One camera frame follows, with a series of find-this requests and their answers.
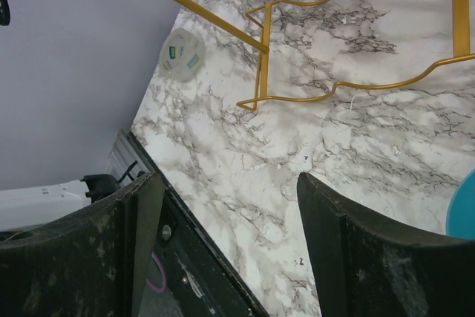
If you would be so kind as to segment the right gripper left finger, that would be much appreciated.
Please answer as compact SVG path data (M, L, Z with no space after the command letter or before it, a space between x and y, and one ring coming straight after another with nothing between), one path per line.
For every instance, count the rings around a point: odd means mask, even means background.
M145 174L1 242L2 316L138 316L164 198Z

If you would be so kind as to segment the teal wine glass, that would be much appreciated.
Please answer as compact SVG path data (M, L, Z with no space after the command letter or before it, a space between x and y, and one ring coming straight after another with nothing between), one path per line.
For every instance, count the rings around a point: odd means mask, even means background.
M473 240L475 238L475 172L471 171L454 192L445 220L446 234Z

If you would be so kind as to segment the clear tape roll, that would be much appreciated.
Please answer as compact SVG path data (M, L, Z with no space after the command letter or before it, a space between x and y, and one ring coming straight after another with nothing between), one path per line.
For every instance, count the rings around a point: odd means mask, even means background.
M169 34L161 48L159 72L174 81L189 82L203 67L205 56L206 48L202 37L184 28L177 28Z

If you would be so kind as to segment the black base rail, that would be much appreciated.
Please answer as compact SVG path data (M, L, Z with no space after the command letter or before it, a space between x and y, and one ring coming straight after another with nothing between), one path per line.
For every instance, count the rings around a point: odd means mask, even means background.
M125 134L145 170L165 184L155 252L168 289L184 316L268 316L255 294L210 238L166 176L130 131Z

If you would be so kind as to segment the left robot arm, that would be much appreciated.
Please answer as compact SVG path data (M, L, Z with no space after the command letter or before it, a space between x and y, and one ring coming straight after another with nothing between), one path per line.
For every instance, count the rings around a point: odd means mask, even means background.
M86 175L52 186L1 191L1 233L15 234L22 230L50 223L97 202L145 174L133 169L134 161L120 178L111 174Z

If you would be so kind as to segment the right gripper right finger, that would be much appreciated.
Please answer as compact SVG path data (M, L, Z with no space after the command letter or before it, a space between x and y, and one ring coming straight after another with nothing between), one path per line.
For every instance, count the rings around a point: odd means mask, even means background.
M472 316L474 242L400 223L308 173L298 206L323 316Z

